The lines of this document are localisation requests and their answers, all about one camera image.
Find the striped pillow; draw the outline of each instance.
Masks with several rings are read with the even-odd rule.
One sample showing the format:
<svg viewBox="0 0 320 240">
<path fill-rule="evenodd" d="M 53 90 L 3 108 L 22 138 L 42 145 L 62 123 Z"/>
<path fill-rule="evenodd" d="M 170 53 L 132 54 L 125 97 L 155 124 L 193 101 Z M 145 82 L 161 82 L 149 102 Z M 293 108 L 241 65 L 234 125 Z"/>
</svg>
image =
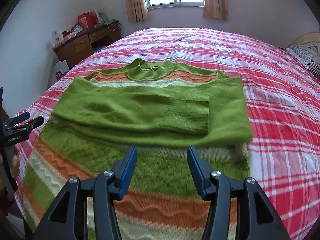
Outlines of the striped pillow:
<svg viewBox="0 0 320 240">
<path fill-rule="evenodd" d="M 314 45 L 295 45 L 290 48 L 302 59 L 306 70 L 320 76 L 320 55 Z"/>
</svg>

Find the window sill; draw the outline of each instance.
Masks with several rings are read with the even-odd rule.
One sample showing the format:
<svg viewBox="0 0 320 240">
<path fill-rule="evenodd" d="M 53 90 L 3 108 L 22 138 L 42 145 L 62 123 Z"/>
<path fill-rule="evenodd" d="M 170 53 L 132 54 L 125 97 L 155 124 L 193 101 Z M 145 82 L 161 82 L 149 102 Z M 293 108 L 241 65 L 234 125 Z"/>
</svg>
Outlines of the window sill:
<svg viewBox="0 0 320 240">
<path fill-rule="evenodd" d="M 158 8 L 168 8 L 168 7 L 204 7 L 203 2 L 185 2 L 185 3 L 163 3 L 151 5 L 148 10 L 158 9 Z"/>
</svg>

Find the red and white plaid fabric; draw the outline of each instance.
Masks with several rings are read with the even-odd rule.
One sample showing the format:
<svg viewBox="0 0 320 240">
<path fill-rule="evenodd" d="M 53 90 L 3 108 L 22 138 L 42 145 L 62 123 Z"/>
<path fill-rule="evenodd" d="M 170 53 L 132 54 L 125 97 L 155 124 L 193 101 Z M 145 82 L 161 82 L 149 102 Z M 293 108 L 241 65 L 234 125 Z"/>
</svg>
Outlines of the red and white plaid fabric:
<svg viewBox="0 0 320 240">
<path fill-rule="evenodd" d="M 42 115 L 47 121 L 75 76 L 124 66 L 138 57 L 152 62 L 184 62 L 242 78 L 254 134 L 248 145 L 251 175 L 275 206 L 291 238 L 302 239 L 320 215 L 320 85 L 285 50 L 208 29 L 138 31 L 74 67 L 28 109 L 31 117 Z M 19 187 L 42 127 L 17 145 Z M 22 207 L 20 194 L 18 191 L 16 199 Z"/>
</svg>

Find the screw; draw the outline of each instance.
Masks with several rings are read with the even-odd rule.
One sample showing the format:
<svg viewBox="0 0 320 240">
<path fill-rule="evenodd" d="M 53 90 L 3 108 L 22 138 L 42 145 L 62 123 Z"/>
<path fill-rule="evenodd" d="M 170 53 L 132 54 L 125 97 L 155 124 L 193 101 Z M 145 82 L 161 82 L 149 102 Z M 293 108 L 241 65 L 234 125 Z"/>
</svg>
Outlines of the screw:
<svg viewBox="0 0 320 240">
<path fill-rule="evenodd" d="M 250 184 L 254 184 L 256 182 L 256 180 L 254 178 L 248 177 L 247 182 Z"/>
<path fill-rule="evenodd" d="M 221 172 L 220 171 L 213 171 L 211 172 L 211 175 L 214 177 L 220 177 L 221 176 Z"/>
<path fill-rule="evenodd" d="M 107 170 L 103 173 L 103 175 L 106 177 L 110 177 L 110 176 L 112 176 L 112 174 L 113 174 L 113 171 L 111 171 L 111 170 Z"/>
<path fill-rule="evenodd" d="M 72 177 L 72 178 L 69 179 L 69 182 L 72 183 L 72 184 L 76 183 L 77 181 L 78 181 L 77 177 Z"/>
</svg>

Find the bed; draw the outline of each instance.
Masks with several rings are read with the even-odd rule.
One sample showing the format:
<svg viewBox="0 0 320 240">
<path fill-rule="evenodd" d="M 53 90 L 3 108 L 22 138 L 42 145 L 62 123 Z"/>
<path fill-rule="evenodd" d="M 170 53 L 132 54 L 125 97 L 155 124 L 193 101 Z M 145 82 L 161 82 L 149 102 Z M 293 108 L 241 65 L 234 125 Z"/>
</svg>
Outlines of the bed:
<svg viewBox="0 0 320 240">
<path fill-rule="evenodd" d="M 209 29 L 141 30 L 80 62 L 26 111 L 47 122 L 75 76 L 121 67 L 136 58 L 183 62 L 242 78 L 253 132 L 247 146 L 250 175 L 269 197 L 291 239 L 302 239 L 320 215 L 320 83 L 284 49 Z M 20 155 L 16 201 L 23 214 L 23 179 L 41 129 L 16 146 Z"/>
</svg>

